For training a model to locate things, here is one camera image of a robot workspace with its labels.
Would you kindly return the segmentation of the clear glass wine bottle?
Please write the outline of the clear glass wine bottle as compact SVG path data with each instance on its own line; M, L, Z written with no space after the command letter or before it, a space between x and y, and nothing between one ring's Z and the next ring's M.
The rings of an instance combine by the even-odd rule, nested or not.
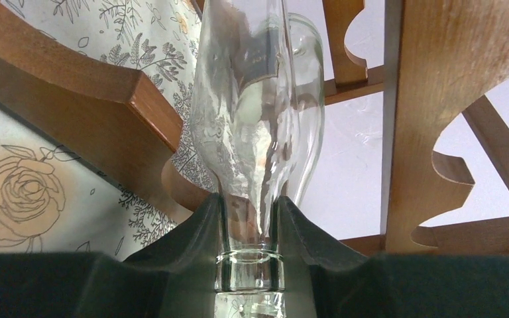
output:
M305 16L290 13L290 35L294 55L296 93L300 115L298 163L287 183L287 196L301 205L321 153L324 122L324 67L322 39Z

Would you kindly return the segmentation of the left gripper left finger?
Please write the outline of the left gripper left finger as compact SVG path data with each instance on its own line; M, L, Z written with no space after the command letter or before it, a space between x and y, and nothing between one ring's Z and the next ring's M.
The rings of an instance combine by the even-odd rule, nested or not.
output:
M213 317L221 196L120 262L100 252L0 254L0 317Z

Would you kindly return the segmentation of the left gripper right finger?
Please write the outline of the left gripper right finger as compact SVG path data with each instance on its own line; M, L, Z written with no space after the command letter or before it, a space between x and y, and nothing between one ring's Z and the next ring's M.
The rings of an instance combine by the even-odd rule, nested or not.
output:
M288 317L509 317L509 257L366 257L276 203Z

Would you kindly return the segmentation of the small clear bottle bluish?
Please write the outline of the small clear bottle bluish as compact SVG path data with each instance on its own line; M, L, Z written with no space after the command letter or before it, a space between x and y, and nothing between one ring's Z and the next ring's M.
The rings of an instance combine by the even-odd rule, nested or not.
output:
M283 1L206 1L189 127L219 194L216 314L284 317L276 200L299 139Z

